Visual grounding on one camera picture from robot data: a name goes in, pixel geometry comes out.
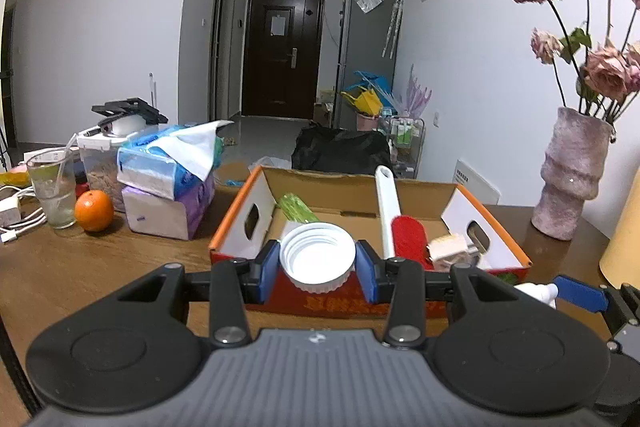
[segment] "purple tissue package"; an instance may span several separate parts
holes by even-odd
[[[133,187],[122,191],[127,221],[133,232],[173,239],[193,239],[196,229],[213,200],[213,171],[177,200],[166,200]]]

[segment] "gray refrigerator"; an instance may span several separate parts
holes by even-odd
[[[384,76],[393,89],[396,70],[396,50],[393,58],[382,57],[385,47],[386,33],[391,22],[391,14],[396,0],[384,0],[369,13],[364,13],[356,0],[344,0],[340,32],[340,55],[338,76],[335,83],[334,119],[332,127],[355,130],[356,112],[340,95],[345,87],[357,84],[362,80],[354,71]]]

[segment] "doorway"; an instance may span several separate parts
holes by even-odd
[[[242,113],[313,118],[324,0],[249,0]]]
[[[236,0],[215,0],[209,68],[209,121],[229,118],[229,68]]]
[[[2,20],[2,38],[0,39],[0,94],[2,96],[2,116],[8,147],[17,147],[15,138],[14,100],[12,96],[12,33],[14,31],[15,8],[4,12]]]

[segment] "yellow cylinder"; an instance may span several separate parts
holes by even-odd
[[[600,271],[615,288],[620,288],[623,282],[640,288],[640,170],[600,260]]]

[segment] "white tissue sheet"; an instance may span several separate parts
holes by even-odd
[[[158,138],[147,147],[159,147],[191,174],[205,181],[213,168],[217,130],[230,123],[233,122],[218,120],[180,129]]]

